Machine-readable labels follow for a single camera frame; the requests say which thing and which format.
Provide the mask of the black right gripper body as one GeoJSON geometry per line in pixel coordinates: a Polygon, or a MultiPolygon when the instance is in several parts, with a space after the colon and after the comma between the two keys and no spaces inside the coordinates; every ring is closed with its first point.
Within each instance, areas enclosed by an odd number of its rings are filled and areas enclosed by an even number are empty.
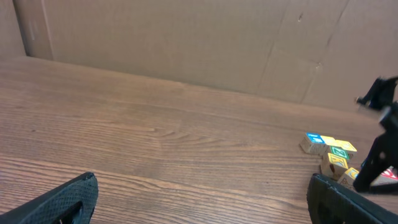
{"type": "Polygon", "coordinates": [[[379,124],[386,131],[397,131],[397,101],[394,93],[397,87],[397,76],[377,78],[364,96],[355,99],[361,107],[379,114],[379,124]]]}

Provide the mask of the yellow wooden block left top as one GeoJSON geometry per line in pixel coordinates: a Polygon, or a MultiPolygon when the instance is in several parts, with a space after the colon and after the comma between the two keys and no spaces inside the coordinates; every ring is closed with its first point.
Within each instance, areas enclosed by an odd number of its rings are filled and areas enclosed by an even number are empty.
{"type": "Polygon", "coordinates": [[[325,153],[330,151],[330,147],[335,145],[335,138],[330,136],[320,136],[323,144],[320,146],[319,155],[323,156],[325,153]]]}

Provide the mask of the yellow wooden block lower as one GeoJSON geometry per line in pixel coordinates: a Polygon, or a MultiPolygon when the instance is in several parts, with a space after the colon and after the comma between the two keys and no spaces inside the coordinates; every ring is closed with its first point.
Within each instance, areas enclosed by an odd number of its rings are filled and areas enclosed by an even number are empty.
{"type": "Polygon", "coordinates": [[[346,170],[341,177],[338,179],[338,183],[347,189],[350,189],[352,191],[355,191],[355,188],[353,187],[353,182],[355,181],[357,175],[359,174],[359,171],[356,170],[353,167],[350,167],[348,170],[346,170]]]}

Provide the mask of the red letter wooden block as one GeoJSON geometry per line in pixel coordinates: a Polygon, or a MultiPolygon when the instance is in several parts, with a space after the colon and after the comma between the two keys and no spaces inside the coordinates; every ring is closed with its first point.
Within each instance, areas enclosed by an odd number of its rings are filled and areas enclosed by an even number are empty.
{"type": "Polygon", "coordinates": [[[393,172],[394,168],[389,167],[384,172],[382,172],[377,178],[375,178],[371,186],[377,185],[387,185],[387,184],[396,184],[397,183],[397,175],[393,172]]]}

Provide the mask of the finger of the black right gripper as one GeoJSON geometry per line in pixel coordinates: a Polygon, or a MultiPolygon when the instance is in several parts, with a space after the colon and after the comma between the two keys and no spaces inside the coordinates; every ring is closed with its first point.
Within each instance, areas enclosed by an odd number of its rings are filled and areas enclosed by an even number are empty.
{"type": "Polygon", "coordinates": [[[359,193],[397,193],[397,184],[371,186],[391,166],[397,169],[397,133],[385,132],[374,140],[353,187],[359,193]]]}

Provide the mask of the brown cardboard backdrop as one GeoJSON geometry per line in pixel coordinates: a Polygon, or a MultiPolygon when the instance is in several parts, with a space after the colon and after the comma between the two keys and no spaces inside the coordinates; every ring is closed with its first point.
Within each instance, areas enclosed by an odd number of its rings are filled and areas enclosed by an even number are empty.
{"type": "Polygon", "coordinates": [[[18,56],[355,111],[397,74],[397,1],[2,1],[18,56]]]}

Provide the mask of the yellow wooden block far top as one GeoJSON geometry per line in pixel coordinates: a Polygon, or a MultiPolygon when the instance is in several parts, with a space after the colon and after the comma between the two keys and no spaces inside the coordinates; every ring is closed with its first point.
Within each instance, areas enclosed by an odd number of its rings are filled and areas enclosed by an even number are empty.
{"type": "Polygon", "coordinates": [[[348,153],[350,159],[357,154],[357,149],[349,142],[344,140],[336,140],[336,145],[348,153]]]}

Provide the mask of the yellow wooden block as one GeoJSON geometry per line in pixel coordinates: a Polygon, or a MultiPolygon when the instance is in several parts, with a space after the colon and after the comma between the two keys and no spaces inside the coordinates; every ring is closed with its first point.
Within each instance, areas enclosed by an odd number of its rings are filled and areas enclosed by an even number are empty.
{"type": "Polygon", "coordinates": [[[323,144],[320,146],[319,155],[323,156],[325,153],[330,151],[330,147],[335,145],[335,138],[330,136],[320,136],[323,144]]]}
{"type": "Polygon", "coordinates": [[[323,175],[333,180],[338,180],[349,167],[345,158],[328,152],[323,155],[320,169],[323,175]]]}
{"type": "Polygon", "coordinates": [[[341,177],[338,179],[338,183],[347,189],[350,189],[352,191],[355,191],[355,188],[353,187],[353,182],[355,181],[357,175],[359,174],[359,171],[356,170],[353,167],[350,167],[348,170],[346,170],[341,177]]]}
{"type": "Polygon", "coordinates": [[[348,153],[350,159],[357,154],[357,149],[349,142],[344,140],[336,140],[336,145],[348,153]]]}

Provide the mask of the green letter wooden block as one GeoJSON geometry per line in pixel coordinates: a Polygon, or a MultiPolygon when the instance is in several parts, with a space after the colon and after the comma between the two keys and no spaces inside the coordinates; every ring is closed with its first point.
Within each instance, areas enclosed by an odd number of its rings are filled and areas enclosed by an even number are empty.
{"type": "Polygon", "coordinates": [[[344,150],[340,147],[337,147],[337,146],[327,146],[326,151],[323,155],[326,156],[328,153],[336,155],[336,156],[340,156],[346,160],[351,159],[346,150],[344,150]]]}

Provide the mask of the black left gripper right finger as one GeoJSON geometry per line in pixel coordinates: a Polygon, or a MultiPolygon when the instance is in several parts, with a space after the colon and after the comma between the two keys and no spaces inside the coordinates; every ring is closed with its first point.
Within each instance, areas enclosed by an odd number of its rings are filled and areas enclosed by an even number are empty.
{"type": "Polygon", "coordinates": [[[397,214],[362,197],[323,174],[313,174],[307,190],[310,219],[315,224],[397,224],[397,214]]]}

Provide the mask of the blue letter wooden block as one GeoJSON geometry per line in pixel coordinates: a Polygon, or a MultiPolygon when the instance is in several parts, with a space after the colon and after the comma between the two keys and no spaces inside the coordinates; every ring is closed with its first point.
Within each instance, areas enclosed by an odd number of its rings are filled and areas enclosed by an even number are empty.
{"type": "Polygon", "coordinates": [[[323,155],[325,153],[325,141],[319,134],[305,133],[299,146],[307,154],[323,155]]]}

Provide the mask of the yellow wooden block upper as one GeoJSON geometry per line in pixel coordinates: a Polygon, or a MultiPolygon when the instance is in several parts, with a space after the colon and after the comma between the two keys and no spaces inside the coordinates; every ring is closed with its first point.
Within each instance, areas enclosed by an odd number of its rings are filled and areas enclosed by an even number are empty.
{"type": "Polygon", "coordinates": [[[323,175],[333,180],[338,180],[349,167],[345,158],[328,152],[323,155],[320,169],[323,175]]]}

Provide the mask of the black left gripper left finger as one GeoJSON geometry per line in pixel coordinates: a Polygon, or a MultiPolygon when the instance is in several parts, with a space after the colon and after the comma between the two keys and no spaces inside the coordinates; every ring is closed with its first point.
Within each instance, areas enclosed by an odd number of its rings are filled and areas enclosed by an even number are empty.
{"type": "Polygon", "coordinates": [[[98,181],[85,172],[1,215],[1,224],[89,224],[98,199],[98,181]]]}

